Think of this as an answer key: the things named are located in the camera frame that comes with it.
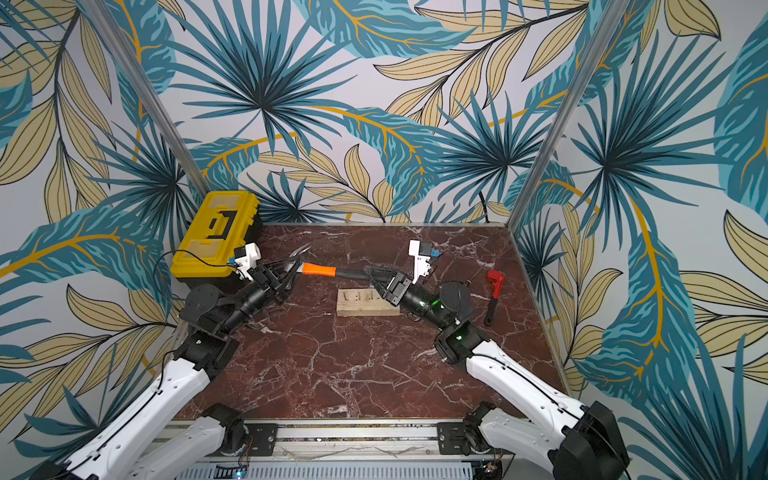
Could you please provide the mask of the claw hammer orange black handle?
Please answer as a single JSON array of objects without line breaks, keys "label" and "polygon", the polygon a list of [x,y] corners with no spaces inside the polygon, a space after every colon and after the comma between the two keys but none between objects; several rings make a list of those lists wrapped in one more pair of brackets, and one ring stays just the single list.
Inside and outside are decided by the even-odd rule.
[{"label": "claw hammer orange black handle", "polygon": [[336,278],[336,279],[343,279],[343,280],[350,280],[350,281],[366,282],[367,284],[371,283],[366,278],[362,269],[351,269],[351,268],[343,268],[343,267],[316,265],[312,263],[307,263],[303,260],[303,264],[300,267],[299,271],[302,273],[302,275],[305,275],[305,276]]}]

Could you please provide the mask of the wooden block with nails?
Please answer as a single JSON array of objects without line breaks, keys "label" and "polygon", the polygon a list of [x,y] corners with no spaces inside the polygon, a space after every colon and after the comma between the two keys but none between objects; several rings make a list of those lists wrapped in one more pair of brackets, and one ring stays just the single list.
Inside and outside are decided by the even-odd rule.
[{"label": "wooden block with nails", "polygon": [[339,289],[336,313],[340,317],[395,317],[400,308],[382,299],[373,288]]}]

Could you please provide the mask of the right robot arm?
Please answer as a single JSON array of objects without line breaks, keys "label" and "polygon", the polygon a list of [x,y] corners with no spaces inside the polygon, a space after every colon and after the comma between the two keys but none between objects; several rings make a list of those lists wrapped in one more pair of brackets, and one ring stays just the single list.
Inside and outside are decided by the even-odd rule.
[{"label": "right robot arm", "polygon": [[434,346],[450,365],[486,384],[522,413],[478,407],[466,417],[470,447],[520,456],[556,479],[622,479],[630,457],[613,412],[587,406],[522,367],[472,321],[467,284],[447,282],[436,292],[393,269],[367,266],[364,275],[381,297],[435,326]]}]

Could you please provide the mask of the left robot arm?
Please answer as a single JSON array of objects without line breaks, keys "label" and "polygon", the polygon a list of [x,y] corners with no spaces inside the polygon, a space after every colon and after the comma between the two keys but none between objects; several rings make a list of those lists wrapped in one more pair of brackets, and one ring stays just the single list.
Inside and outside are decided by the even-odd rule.
[{"label": "left robot arm", "polygon": [[165,354],[155,379],[68,451],[42,462],[34,479],[172,479],[212,453],[244,457],[253,437],[240,412],[215,405],[152,453],[146,450],[173,417],[226,368],[238,349],[234,333],[256,314],[284,302],[301,274],[305,247],[271,263],[258,249],[237,249],[231,267],[244,279],[234,294],[206,283],[187,295],[180,318],[190,332]]}]

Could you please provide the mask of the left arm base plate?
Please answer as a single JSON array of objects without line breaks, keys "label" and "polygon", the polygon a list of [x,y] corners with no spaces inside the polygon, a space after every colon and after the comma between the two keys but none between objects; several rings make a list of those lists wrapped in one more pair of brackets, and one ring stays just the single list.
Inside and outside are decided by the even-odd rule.
[{"label": "left arm base plate", "polygon": [[271,457],[277,440],[276,423],[250,423],[243,425],[243,438],[237,444],[238,458]]}]

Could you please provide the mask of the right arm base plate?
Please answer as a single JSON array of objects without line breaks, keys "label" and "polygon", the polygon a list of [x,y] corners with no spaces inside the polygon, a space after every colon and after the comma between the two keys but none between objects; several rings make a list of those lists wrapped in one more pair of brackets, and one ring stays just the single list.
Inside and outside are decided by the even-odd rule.
[{"label": "right arm base plate", "polygon": [[438,422],[436,428],[439,453],[441,455],[464,456],[513,453],[512,450],[490,445],[482,427],[488,429],[490,424],[479,423],[475,425],[459,421]]}]

